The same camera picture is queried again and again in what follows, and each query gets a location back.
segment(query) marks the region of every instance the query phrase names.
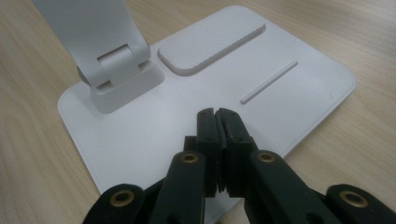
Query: white stand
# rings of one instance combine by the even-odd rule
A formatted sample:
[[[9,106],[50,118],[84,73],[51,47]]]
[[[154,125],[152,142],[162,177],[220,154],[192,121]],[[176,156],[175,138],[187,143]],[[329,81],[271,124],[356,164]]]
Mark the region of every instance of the white stand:
[[[101,113],[111,113],[163,82],[124,1],[33,2],[76,61]]]
[[[230,15],[248,16],[238,24],[249,28],[233,31]],[[99,113],[82,82],[59,101],[100,192],[120,183],[144,189],[163,178],[184,136],[196,135],[196,114],[204,108],[239,113],[260,149],[285,156],[355,88],[343,65],[243,7],[224,8],[167,37],[151,46],[151,55],[164,82],[119,110]],[[235,203],[226,195],[206,200],[205,223]]]

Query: white plastic base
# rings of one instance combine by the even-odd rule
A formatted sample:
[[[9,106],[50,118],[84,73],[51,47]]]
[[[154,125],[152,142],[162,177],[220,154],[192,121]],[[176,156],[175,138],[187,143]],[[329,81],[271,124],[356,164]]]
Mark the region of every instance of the white plastic base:
[[[59,111],[100,192],[120,183],[144,189],[163,178],[184,136],[196,135],[204,108],[234,110],[259,148],[285,156],[352,93],[355,81],[343,65],[264,22],[264,33],[190,77],[157,57],[178,34],[151,46],[165,81],[112,114],[95,109],[82,82],[63,94]],[[207,200],[205,223],[235,202],[226,195]]]

